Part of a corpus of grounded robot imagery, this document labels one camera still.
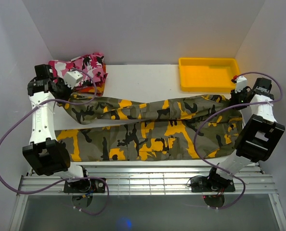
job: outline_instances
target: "pink camouflage garment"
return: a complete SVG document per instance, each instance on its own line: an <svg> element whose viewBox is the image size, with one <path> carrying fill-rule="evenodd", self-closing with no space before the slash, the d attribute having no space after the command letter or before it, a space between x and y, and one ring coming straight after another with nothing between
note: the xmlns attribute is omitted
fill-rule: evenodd
<svg viewBox="0 0 286 231"><path fill-rule="evenodd" d="M66 72L70 71L73 67L87 72L93 77L93 80L96 83L96 94L98 96L103 95L104 83L108 74L105 72L104 55L102 53L86 54L68 62L51 60L48 64L52 67L54 77L63 78ZM85 74L83 74L83 79L76 85L74 91L80 93L95 93L91 80Z"/></svg>

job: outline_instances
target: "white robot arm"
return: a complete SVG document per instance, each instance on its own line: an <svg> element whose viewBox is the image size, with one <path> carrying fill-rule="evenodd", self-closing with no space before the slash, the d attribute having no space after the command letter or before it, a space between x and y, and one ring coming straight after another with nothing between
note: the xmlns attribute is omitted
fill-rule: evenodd
<svg viewBox="0 0 286 231"><path fill-rule="evenodd" d="M247 79L243 76L233 79L236 88L231 91L230 105L240 103L270 102L274 100L270 90L271 80L258 78L252 90L248 91ZM285 127L277 123L273 116L273 104L256 104L250 106L252 116L235 141L236 152L229 155L218 166L230 172L212 167L208 177L191 180L193 192L227 190L234 191L232 175L244 166L258 161L266 161L279 142Z"/></svg>
<svg viewBox="0 0 286 231"><path fill-rule="evenodd" d="M64 79L57 78L58 81L54 82L49 65L35 66L35 71L36 77L29 82L27 89L32 108L39 108L32 115L32 134L29 145L23 147L23 155L38 175L59 176L84 190L89 186L88 180L85 180L86 183L75 183L78 180L71 178L86 177L86 171L70 161L66 147L56 140L53 122L55 102L39 106L49 99L68 100L72 89L82 80L83 75L78 71L71 71L65 74Z"/></svg>

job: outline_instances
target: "camouflage pants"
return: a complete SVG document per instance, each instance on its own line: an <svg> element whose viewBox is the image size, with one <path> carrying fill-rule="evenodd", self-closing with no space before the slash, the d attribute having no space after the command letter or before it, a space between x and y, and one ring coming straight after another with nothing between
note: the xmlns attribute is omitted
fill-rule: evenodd
<svg viewBox="0 0 286 231"><path fill-rule="evenodd" d="M88 94L73 93L71 102L86 102ZM72 161L189 160L198 159L193 138L211 114L228 106L221 95L201 95L153 103L138 103L107 97L88 105L66 104L64 109L79 123L95 119L143 119L143 122L113 127L56 131ZM200 155L214 158L229 155L242 129L242 117L228 110L209 121L196 141Z"/></svg>

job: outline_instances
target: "white panel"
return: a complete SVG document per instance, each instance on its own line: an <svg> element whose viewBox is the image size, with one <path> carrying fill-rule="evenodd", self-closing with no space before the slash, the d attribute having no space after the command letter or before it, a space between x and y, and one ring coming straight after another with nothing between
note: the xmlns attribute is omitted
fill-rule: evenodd
<svg viewBox="0 0 286 231"><path fill-rule="evenodd" d="M263 71L281 83L284 98L274 104L273 112L286 127L286 1L265 2L236 58L241 71ZM273 84L275 98L279 96L276 89ZM286 131L270 159L261 166L273 174L286 216Z"/></svg>
<svg viewBox="0 0 286 231"><path fill-rule="evenodd" d="M264 0L23 0L55 59L109 64L235 57Z"/></svg>
<svg viewBox="0 0 286 231"><path fill-rule="evenodd" d="M31 110L27 84L35 76L34 65L50 58L22 1L0 1L0 138ZM30 131L31 119L0 148L0 173L15 188L28 169L22 146L28 144ZM16 194L0 183L0 231L9 227L15 200Z"/></svg>

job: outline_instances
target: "yellow tray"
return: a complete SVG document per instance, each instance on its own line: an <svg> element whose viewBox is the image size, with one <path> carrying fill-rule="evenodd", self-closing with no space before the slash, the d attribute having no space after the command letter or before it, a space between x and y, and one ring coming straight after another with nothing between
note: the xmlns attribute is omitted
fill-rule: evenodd
<svg viewBox="0 0 286 231"><path fill-rule="evenodd" d="M240 74L237 61L229 58L179 58L179 69L182 91L227 93Z"/></svg>

